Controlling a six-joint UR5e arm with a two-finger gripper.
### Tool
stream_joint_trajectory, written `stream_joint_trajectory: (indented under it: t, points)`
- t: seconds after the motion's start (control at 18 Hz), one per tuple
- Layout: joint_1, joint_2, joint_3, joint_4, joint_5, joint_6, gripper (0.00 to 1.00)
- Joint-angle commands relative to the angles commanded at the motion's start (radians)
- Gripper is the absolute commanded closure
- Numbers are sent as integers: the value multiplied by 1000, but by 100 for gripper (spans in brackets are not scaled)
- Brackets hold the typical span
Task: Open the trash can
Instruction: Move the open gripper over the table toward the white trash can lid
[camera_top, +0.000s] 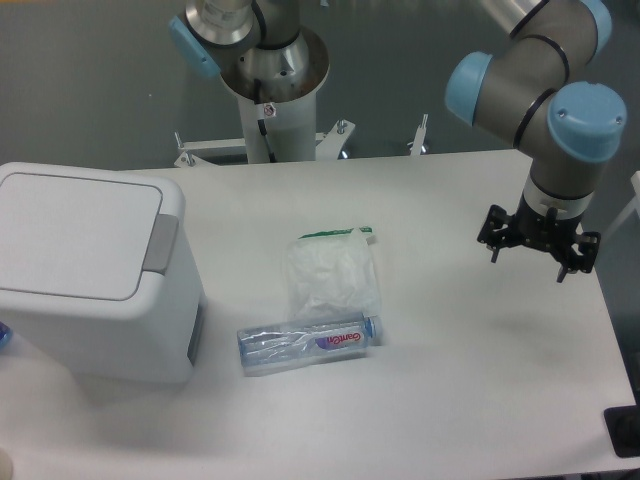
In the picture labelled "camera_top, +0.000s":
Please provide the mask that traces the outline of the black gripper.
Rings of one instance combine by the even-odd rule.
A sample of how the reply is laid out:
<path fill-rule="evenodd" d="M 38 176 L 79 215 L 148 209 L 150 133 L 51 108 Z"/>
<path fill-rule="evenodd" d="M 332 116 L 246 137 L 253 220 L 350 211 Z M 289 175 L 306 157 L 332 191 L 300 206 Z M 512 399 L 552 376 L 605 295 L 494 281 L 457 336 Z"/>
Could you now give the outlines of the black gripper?
<path fill-rule="evenodd" d="M 522 195 L 514 215 L 498 205 L 489 208 L 477 241 L 491 251 L 492 263 L 505 248 L 557 251 L 560 269 L 556 281 L 562 283 L 567 275 L 591 273 L 599 252 L 599 232 L 578 232 L 582 217 L 583 212 L 571 218 L 562 218 L 559 213 L 541 215 Z"/>

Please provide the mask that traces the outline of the second grey robot arm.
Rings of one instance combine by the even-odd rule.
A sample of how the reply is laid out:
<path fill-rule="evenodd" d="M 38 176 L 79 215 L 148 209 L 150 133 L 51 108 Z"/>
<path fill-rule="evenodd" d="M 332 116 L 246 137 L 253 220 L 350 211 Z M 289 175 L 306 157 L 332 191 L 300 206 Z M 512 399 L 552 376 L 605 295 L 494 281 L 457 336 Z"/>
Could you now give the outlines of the second grey robot arm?
<path fill-rule="evenodd" d="M 298 100 L 329 73 L 328 49 L 302 25 L 298 1 L 188 1 L 168 29 L 195 72 L 256 104 Z"/>

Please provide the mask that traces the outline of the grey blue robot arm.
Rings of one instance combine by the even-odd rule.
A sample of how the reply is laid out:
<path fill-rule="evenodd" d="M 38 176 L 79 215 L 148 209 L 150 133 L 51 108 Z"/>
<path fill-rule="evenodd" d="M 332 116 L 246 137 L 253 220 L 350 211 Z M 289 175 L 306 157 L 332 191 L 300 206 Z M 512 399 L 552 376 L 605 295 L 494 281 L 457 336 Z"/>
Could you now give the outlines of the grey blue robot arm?
<path fill-rule="evenodd" d="M 523 246 L 550 254 L 559 281 L 592 271 L 601 235 L 580 224 L 626 125 L 623 99 L 575 76 L 607 44 L 600 1 L 484 1 L 509 35 L 508 50 L 473 52 L 453 70 L 445 105 L 531 158 L 517 210 L 490 207 L 478 234 L 494 256 Z"/>

